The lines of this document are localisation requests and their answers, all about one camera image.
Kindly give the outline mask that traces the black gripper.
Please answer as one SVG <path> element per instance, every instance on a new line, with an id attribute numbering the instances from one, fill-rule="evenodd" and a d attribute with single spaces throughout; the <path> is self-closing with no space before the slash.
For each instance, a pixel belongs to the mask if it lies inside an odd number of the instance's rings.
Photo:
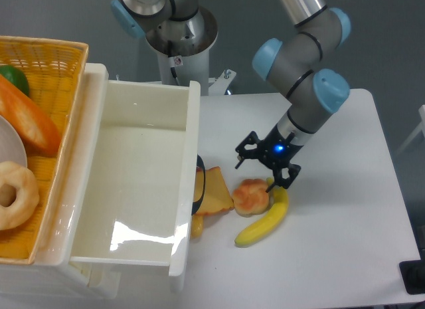
<path id="1" fill-rule="evenodd" d="M 292 158 L 301 149 L 301 146 L 292 144 L 295 136 L 295 132 L 291 131 L 288 136 L 283 137 L 277 126 L 274 126 L 263 140 L 255 131 L 251 131 L 235 148 L 238 154 L 238 163 L 235 169 L 238 169 L 246 159 L 261 161 L 272 170 L 274 176 L 266 193 L 274 187 L 288 189 L 301 171 L 300 165 L 291 163 Z M 283 177 L 284 169 L 287 169 L 288 177 Z"/>

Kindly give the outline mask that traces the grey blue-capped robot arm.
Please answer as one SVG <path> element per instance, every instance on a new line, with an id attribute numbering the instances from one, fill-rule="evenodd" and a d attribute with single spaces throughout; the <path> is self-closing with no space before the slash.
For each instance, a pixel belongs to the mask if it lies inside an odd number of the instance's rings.
<path id="1" fill-rule="evenodd" d="M 349 17 L 324 0 L 281 0 L 297 33 L 288 43 L 266 41 L 252 67 L 290 101 L 290 108 L 260 139 L 251 132 L 236 147 L 240 161 L 255 159 L 273 173 L 273 186 L 288 188 L 300 166 L 292 158 L 348 99 L 347 81 L 314 64 L 340 47 L 351 32 Z M 209 92 L 209 51 L 218 27 L 199 0 L 112 0 L 112 13 L 131 37 L 144 38 L 156 52 L 161 81 L 186 86 L 198 82 Z"/>

